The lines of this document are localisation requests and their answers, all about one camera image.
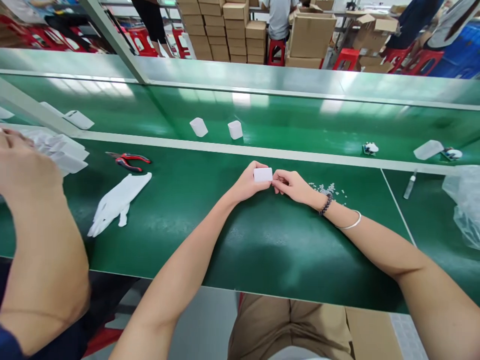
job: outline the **white glove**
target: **white glove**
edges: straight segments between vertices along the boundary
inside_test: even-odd
[[[125,226],[130,202],[135,199],[151,178],[151,172],[140,176],[128,174],[117,186],[102,197],[93,217],[93,225],[87,236],[96,237],[119,215],[120,223],[118,226]]]

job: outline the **dark sleeve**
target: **dark sleeve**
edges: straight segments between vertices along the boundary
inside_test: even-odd
[[[24,360],[20,345],[15,336],[0,325],[0,359]]]

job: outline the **pile of white plastic pieces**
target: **pile of white plastic pieces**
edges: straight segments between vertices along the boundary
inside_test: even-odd
[[[22,130],[25,137],[31,139],[35,149],[47,155],[60,168],[63,176],[76,174],[86,168],[85,159],[90,154],[85,146],[66,135],[51,135],[42,130]]]

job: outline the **metal pole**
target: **metal pole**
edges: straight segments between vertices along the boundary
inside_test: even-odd
[[[120,56],[120,59],[126,67],[131,71],[135,79],[137,79],[140,84],[149,84],[150,81],[147,74],[144,73],[138,65],[135,56],[130,51],[125,40],[112,25],[112,22],[100,3],[97,0],[79,0],[79,2],[95,25],[100,29],[101,34],[110,43],[118,56]]]
[[[35,125],[44,126],[56,133],[71,137],[82,132],[78,127],[50,111],[2,78],[0,78],[0,104],[5,105],[7,110],[12,113],[35,122]]]

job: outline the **hand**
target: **hand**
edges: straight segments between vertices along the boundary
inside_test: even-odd
[[[323,194],[312,189],[296,171],[277,170],[273,174],[271,183],[275,188],[275,194],[287,194],[297,203],[306,204],[315,209],[322,207],[322,199],[319,199],[319,196]]]
[[[241,173],[235,184],[227,191],[232,201],[235,203],[242,202],[261,190],[266,190],[270,187],[270,181],[255,182],[254,169],[268,168],[267,165],[261,164],[258,161],[252,161],[250,165]]]
[[[57,165],[19,132],[0,129],[0,195],[9,206],[63,194]]]

